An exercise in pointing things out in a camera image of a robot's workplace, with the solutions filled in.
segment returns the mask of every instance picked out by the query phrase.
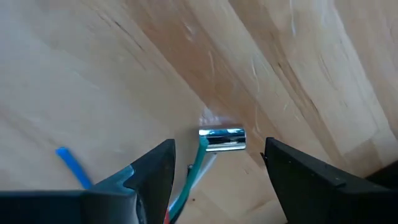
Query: silver metal cylinder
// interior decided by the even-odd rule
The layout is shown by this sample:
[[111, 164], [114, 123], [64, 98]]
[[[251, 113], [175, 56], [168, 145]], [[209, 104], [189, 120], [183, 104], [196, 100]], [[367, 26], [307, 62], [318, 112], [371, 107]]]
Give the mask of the silver metal cylinder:
[[199, 136], [206, 137], [209, 141], [207, 152], [243, 150], [246, 148], [246, 132], [239, 126], [228, 128], [203, 127], [199, 130]]

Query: light wood floor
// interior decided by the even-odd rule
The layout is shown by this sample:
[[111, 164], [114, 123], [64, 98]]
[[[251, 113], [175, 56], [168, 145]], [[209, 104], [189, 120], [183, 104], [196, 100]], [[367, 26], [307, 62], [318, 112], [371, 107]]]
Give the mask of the light wood floor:
[[5, 0], [0, 189], [75, 189], [167, 138], [175, 197], [197, 129], [242, 124], [179, 223], [284, 223], [259, 153], [275, 137], [358, 176], [398, 159], [395, 0]]

